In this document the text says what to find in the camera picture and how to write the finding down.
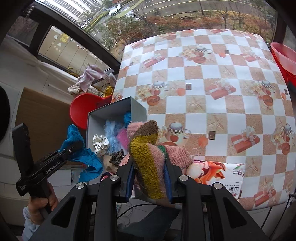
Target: white building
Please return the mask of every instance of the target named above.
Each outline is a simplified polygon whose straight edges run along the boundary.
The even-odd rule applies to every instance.
[[[91,13],[101,7],[102,0],[39,0],[75,23],[81,22],[83,13]]]

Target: white car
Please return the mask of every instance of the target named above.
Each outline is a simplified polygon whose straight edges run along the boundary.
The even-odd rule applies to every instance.
[[[112,16],[113,14],[116,14],[119,11],[119,9],[121,9],[120,4],[113,6],[109,11],[109,15]]]

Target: table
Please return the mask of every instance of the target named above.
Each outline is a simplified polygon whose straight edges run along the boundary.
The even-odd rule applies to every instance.
[[[198,160],[245,163],[246,210],[287,201],[295,119],[261,36],[197,29],[127,45],[112,102],[128,96],[157,121],[160,143],[185,146]]]

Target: sleeve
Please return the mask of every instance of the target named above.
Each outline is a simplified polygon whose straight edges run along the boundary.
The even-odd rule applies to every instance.
[[[28,241],[30,237],[33,235],[33,233],[39,228],[39,225],[34,224],[31,221],[31,215],[29,213],[29,208],[24,207],[22,211],[24,218],[25,218],[25,228],[22,232],[22,239],[23,241]]]

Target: silver screw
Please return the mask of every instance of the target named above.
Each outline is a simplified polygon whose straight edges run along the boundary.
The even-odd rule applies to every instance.
[[[216,189],[221,189],[222,187],[223,187],[223,185],[221,183],[214,184],[214,188],[216,188]]]
[[[118,180],[118,178],[119,178],[119,176],[117,176],[117,175],[112,175],[112,176],[110,177],[110,180],[111,180],[111,181],[116,181],[116,180]]]
[[[81,188],[84,187],[84,185],[85,185],[84,183],[77,183],[77,184],[76,184],[76,188],[77,188],[77,189],[81,189]]]
[[[179,177],[179,179],[180,179],[181,181],[185,182],[185,181],[188,180],[188,176],[186,176],[186,175],[182,175],[182,176]]]

